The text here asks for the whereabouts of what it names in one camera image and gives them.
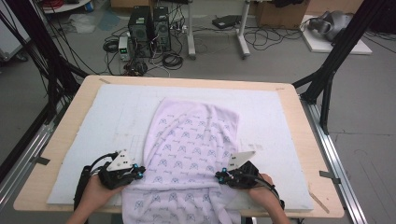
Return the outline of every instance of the black metal frame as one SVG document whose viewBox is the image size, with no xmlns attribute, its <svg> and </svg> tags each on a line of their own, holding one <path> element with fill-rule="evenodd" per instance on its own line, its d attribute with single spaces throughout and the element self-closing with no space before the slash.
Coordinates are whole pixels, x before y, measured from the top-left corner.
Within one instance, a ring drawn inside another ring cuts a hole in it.
<svg viewBox="0 0 396 224">
<path fill-rule="evenodd" d="M 42 19 L 29 0 L 6 0 L 6 3 L 15 17 L 20 21 L 26 33 L 30 36 L 31 41 L 35 43 L 37 50 L 45 59 L 45 64 L 38 63 L 36 60 L 33 61 L 40 74 L 49 81 L 47 87 L 49 101 L 19 143 L 8 154 L 5 161 L 0 164 L 0 183 L 5 179 L 15 162 L 17 162 L 40 126 L 42 124 L 48 124 L 56 116 L 56 105 L 59 100 L 64 96 L 73 96 L 76 94 L 79 84 L 72 73 L 79 77 L 86 77 L 88 75 L 88 73 L 82 71 L 62 57 L 60 51 L 47 32 Z M 32 59 L 34 59 L 36 54 L 25 42 L 24 38 L 21 37 L 18 32 L 15 32 L 13 27 L 7 24 L 6 19 L 2 15 L 0 15 L 0 19 L 9 31 L 21 42 Z"/>
<path fill-rule="evenodd" d="M 334 75 L 373 22 L 380 9 L 385 5 L 385 2 L 386 0 L 364 0 L 319 70 L 293 83 L 294 88 L 297 89 L 311 82 L 306 92 L 301 94 L 301 99 L 309 104 L 315 104 L 319 95 L 323 92 L 320 126 L 326 134 L 329 134 L 327 124 Z"/>
</svg>

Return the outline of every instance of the desk leg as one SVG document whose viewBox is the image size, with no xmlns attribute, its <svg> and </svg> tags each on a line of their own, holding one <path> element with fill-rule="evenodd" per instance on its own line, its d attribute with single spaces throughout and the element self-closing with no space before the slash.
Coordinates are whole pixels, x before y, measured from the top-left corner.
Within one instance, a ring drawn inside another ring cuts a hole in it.
<svg viewBox="0 0 396 224">
<path fill-rule="evenodd" d="M 236 29 L 236 35 L 238 37 L 239 44 L 241 45 L 242 48 L 242 59 L 246 59 L 246 57 L 250 56 L 250 51 L 248 50 L 248 44 L 244 37 L 249 6 L 250 6 L 250 0 L 246 0 L 242 11 L 241 28 Z"/>
<path fill-rule="evenodd" d="M 187 44 L 189 46 L 189 56 L 191 59 L 195 60 L 195 45 L 194 45 L 194 36 L 192 34 L 192 0 L 189 1 L 188 11 L 189 11 L 189 32 L 187 34 Z"/>
</svg>

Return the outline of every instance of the floor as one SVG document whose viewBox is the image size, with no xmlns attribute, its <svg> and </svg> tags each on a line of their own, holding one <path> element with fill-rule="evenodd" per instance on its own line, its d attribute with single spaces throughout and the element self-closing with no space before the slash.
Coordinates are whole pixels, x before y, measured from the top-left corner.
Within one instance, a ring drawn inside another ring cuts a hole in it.
<svg viewBox="0 0 396 224">
<path fill-rule="evenodd" d="M 99 1 L 95 17 L 96 28 L 92 34 L 68 33 L 67 39 L 73 50 L 96 73 L 108 74 L 103 44 L 112 32 L 124 27 L 127 20 L 119 18 L 107 1 Z M 73 13 L 86 13 L 83 9 Z M 71 12 L 52 18 L 65 21 Z M 196 26 L 214 28 L 214 16 L 194 19 Z M 254 18 L 247 24 L 255 26 Z M 396 50 L 396 42 L 378 37 L 374 41 Z M 253 41 L 253 35 L 247 36 Z M 369 56 L 349 55 L 339 68 L 332 86 L 329 131 L 346 169 L 349 181 L 357 195 L 363 213 L 369 223 L 396 223 L 396 57 L 375 42 L 362 39 L 373 51 Z M 292 83 L 319 69 L 327 53 L 312 53 L 302 38 L 284 39 L 280 44 L 266 50 L 255 50 L 251 45 L 251 56 L 241 59 L 240 48 L 234 33 L 197 32 L 195 45 L 197 59 L 191 60 L 187 53 L 187 40 L 180 37 L 183 45 L 180 55 L 183 66 L 178 70 L 150 70 L 145 76 L 170 78 L 200 78 L 242 80 L 257 82 Z M 257 37 L 263 43 L 263 36 Z M 180 46 L 174 41 L 174 48 Z M 79 63 L 89 73 L 90 69 Z M 118 55 L 110 64 L 114 74 L 122 72 L 123 62 Z M 306 87 L 297 91 L 303 92 Z M 12 60 L 0 67 L 0 162 L 19 141 L 33 119 L 47 101 L 42 80 L 30 60 L 22 63 Z M 6 206 L 0 211 L 1 223 L 64 223 L 69 213 L 28 213 L 15 211 L 13 200 L 21 188 L 19 184 Z M 96 214 L 92 223 L 110 223 L 111 216 Z M 259 223 L 271 223 L 260 218 Z M 304 223 L 350 223 L 345 215 L 340 219 L 308 218 Z"/>
</svg>

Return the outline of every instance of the person's hand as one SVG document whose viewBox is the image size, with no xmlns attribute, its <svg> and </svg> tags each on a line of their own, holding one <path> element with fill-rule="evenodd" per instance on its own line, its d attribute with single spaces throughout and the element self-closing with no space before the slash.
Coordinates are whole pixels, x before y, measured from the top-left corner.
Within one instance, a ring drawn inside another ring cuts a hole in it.
<svg viewBox="0 0 396 224">
<path fill-rule="evenodd" d="M 84 223 L 91 213 L 105 205 L 115 194 L 120 193 L 125 187 L 107 189 L 100 182 L 98 175 L 91 176 L 87 187 L 84 189 L 78 208 L 67 223 Z"/>
<path fill-rule="evenodd" d="M 271 176 L 267 174 L 260 174 L 260 176 L 267 181 L 270 185 L 274 185 L 274 182 Z M 278 198 L 274 195 L 274 193 L 266 187 L 258 187 L 249 189 L 247 194 L 250 198 L 264 207 L 264 209 L 270 215 L 274 224 L 278 223 L 290 223 L 289 219 L 286 217 L 285 212 L 280 206 Z"/>
<path fill-rule="evenodd" d="M 270 185 L 274 185 L 271 176 L 267 174 L 260 174 L 260 176 Z M 266 187 L 249 189 L 247 193 L 254 202 L 263 206 L 265 210 L 279 205 L 279 200 L 276 198 L 274 193 Z"/>
</svg>

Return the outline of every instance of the wooden table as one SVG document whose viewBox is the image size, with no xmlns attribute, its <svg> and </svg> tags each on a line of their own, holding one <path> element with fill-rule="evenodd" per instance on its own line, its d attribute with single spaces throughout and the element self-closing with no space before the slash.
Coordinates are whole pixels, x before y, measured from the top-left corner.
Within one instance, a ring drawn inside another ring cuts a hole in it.
<svg viewBox="0 0 396 224">
<path fill-rule="evenodd" d="M 290 133 L 306 178 L 314 210 L 304 213 L 287 213 L 288 217 L 342 217 L 343 206 L 332 180 L 319 176 L 319 171 L 328 171 L 320 153 L 318 143 L 300 103 L 299 96 L 290 84 L 242 81 L 220 81 L 201 79 L 178 79 L 156 77 L 108 77 L 89 76 L 81 85 L 72 104 L 67 109 L 56 132 L 51 137 L 42 157 L 49 164 L 37 164 L 23 186 L 14 203 L 16 210 L 22 211 L 73 211 L 73 205 L 47 204 L 52 186 L 61 168 L 64 156 L 71 147 L 87 112 L 92 106 L 96 93 L 106 84 L 173 86 L 194 88 L 216 88 L 235 90 L 277 91 Z M 105 207 L 101 212 L 120 213 L 120 206 Z M 241 210 L 245 217 L 266 217 L 257 211 Z"/>
</svg>

